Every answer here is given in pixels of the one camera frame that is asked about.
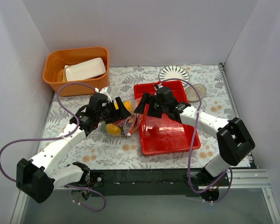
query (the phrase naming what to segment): orange bin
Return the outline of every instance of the orange bin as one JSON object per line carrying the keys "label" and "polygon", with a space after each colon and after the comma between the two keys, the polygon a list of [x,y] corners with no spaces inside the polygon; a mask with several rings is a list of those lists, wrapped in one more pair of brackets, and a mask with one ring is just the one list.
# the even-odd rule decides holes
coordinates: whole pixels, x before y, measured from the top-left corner
{"label": "orange bin", "polygon": [[[106,67],[106,73],[96,77],[80,81],[70,81],[62,82],[63,70],[65,65],[74,65],[81,62],[85,62],[97,57],[101,57],[104,65]],[[109,53],[107,49],[103,47],[94,47],[94,48],[79,48],[79,49],[67,49],[67,50],[57,50],[52,52],[46,61],[45,68],[43,71],[42,78],[48,83],[55,92],[66,85],[67,83],[84,83],[91,85],[93,87],[101,90],[102,88],[110,84],[109,81]],[[60,96],[76,96],[76,95],[85,95],[93,94],[94,91],[91,88],[81,85],[70,85],[64,88]]]}

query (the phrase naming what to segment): red plastic bin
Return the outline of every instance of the red plastic bin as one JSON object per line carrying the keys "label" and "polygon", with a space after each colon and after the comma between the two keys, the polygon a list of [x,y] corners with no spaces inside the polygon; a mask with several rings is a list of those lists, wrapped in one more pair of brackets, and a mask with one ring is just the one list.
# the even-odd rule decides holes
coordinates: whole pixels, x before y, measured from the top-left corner
{"label": "red plastic bin", "polygon": [[[156,83],[135,85],[135,99],[142,97],[145,92],[155,94],[155,84]],[[172,90],[177,101],[187,102],[187,97],[180,81],[164,82],[162,85]],[[166,114],[163,114],[161,119],[146,116],[147,111],[148,105],[145,107],[144,118],[139,127],[142,152],[144,155],[189,151],[194,127],[182,125],[176,121],[170,120]],[[200,140],[196,133],[193,149],[198,149],[200,146]]]}

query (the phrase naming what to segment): patterned table surface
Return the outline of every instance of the patterned table surface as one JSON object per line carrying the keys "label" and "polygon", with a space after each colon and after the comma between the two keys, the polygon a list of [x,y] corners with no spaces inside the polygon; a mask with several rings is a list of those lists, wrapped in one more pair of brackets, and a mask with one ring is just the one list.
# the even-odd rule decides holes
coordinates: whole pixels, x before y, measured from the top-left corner
{"label": "patterned table surface", "polygon": [[[231,119],[235,112],[231,106],[222,75],[218,66],[183,65],[190,74],[192,84],[203,84],[206,95],[203,98],[202,111],[217,117]],[[162,67],[113,67],[110,68],[111,96],[120,96],[123,100],[133,98],[133,86],[141,83],[158,81]],[[88,104],[89,95],[61,98],[61,102],[72,112]],[[53,98],[49,118],[43,137],[55,137],[68,124],[70,115]],[[219,152],[217,141],[208,134],[198,131],[201,147],[194,150],[191,166],[201,168]],[[44,149],[50,141],[40,144]],[[141,152],[139,133],[135,132],[130,138],[106,137],[99,130],[93,131],[85,140],[78,143],[58,164],[63,168],[67,164],[80,161],[90,169],[145,169],[145,168],[186,168],[189,153],[173,153],[155,156],[144,156]],[[245,158],[239,167],[249,167]]]}

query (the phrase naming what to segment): yellow fruit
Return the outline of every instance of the yellow fruit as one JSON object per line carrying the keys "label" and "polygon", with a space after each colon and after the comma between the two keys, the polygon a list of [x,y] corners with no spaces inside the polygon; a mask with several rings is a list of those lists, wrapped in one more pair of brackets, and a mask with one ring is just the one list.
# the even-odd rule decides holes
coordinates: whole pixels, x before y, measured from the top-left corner
{"label": "yellow fruit", "polygon": [[106,131],[108,134],[110,134],[112,136],[119,136],[121,133],[120,127],[118,127],[117,125],[114,125],[114,124],[107,124]]}
{"label": "yellow fruit", "polygon": [[[125,106],[125,108],[126,108],[129,112],[132,112],[133,106],[132,106],[132,104],[131,104],[130,101],[127,100],[127,101],[123,102],[123,105]],[[116,102],[114,102],[114,106],[115,106],[115,109],[117,110],[117,109],[118,109],[118,105],[117,105]]]}
{"label": "yellow fruit", "polygon": [[129,112],[132,112],[133,106],[132,106],[132,104],[131,104],[130,101],[127,100],[127,101],[123,102],[123,105],[125,106],[125,108],[126,108]]}

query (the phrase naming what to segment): white plate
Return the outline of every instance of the white plate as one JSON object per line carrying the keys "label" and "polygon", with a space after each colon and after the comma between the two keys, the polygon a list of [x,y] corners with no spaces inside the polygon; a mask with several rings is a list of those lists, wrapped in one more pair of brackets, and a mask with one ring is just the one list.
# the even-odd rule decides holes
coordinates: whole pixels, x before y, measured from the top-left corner
{"label": "white plate", "polygon": [[161,81],[168,79],[168,78],[180,78],[185,81],[190,80],[190,75],[187,70],[185,70],[183,67],[178,65],[169,65],[160,70],[159,73],[159,79]]}
{"label": "white plate", "polygon": [[79,81],[95,78],[106,73],[103,60],[100,57],[65,68],[67,81]]}

